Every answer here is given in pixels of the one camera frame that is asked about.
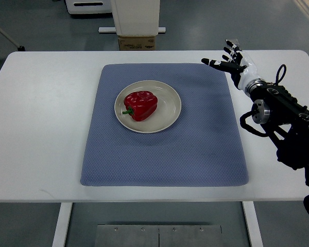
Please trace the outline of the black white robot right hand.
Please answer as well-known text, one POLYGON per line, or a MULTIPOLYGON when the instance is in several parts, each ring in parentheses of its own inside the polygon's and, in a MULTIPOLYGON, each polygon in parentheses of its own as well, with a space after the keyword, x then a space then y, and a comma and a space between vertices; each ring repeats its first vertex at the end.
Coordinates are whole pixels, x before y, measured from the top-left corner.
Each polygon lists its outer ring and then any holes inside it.
POLYGON ((253 88, 265 84, 264 79, 258 74, 257 66, 245 51, 226 46, 224 52, 226 55, 222 55, 223 61, 203 58, 201 62, 216 70, 229 73, 235 87, 249 97, 253 88))

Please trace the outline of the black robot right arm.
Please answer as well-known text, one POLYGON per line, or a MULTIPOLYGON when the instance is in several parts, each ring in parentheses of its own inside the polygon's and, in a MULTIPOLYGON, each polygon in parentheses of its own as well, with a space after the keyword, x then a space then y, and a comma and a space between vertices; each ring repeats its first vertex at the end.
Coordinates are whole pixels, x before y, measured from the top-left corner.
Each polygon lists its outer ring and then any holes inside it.
POLYGON ((280 84, 285 74, 282 64, 274 83, 261 80, 247 91, 253 105, 240 117, 240 125, 254 135, 269 137, 277 148, 278 162, 293 170, 304 169, 309 187, 309 110, 280 84))

